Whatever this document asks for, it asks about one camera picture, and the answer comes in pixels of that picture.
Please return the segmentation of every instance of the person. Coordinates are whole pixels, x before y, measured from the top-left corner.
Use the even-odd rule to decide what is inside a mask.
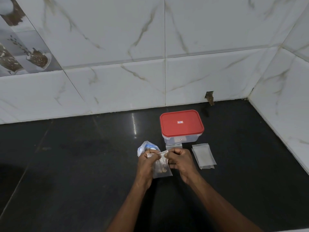
[[[158,151],[147,150],[138,158],[137,173],[133,186],[108,227],[107,232],[129,232],[134,230],[142,199],[152,182],[152,165],[156,160],[160,159],[160,155],[147,158],[148,153],[158,153]],[[262,231],[203,179],[194,165],[189,150],[172,148],[165,154],[165,157],[168,159],[171,169],[179,170],[182,180],[196,193],[220,231]]]

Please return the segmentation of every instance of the forearm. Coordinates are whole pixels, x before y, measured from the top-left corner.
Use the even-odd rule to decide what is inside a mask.
[[[190,186],[221,231],[262,231],[218,194],[199,174]]]
[[[145,191],[143,185],[134,182],[129,195],[106,232],[130,232],[134,230]]]

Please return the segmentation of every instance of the clear plastic container with red lid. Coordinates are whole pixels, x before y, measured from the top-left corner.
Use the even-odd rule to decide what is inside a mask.
[[[204,132],[203,123],[196,110],[163,113],[160,124],[166,144],[195,142]]]

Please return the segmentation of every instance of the blue and white plastic bag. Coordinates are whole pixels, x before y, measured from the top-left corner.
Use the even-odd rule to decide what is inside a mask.
[[[137,156],[140,156],[143,152],[145,152],[148,149],[153,149],[153,150],[158,150],[160,152],[159,147],[156,145],[152,144],[149,141],[145,141],[138,149],[137,149]],[[163,151],[158,153],[161,158],[154,162],[152,166],[152,173],[153,173],[153,178],[162,178],[162,177],[168,177],[172,176],[172,172],[170,167],[168,166],[168,159],[165,158],[165,153],[168,151]],[[154,154],[147,154],[147,158],[152,157]]]

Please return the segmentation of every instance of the container body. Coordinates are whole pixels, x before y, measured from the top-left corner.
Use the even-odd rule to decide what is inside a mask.
[[[195,142],[198,137],[202,134],[193,134],[186,136],[175,136],[175,137],[165,137],[163,134],[163,138],[166,144],[177,144],[177,143],[186,143],[186,142]]]

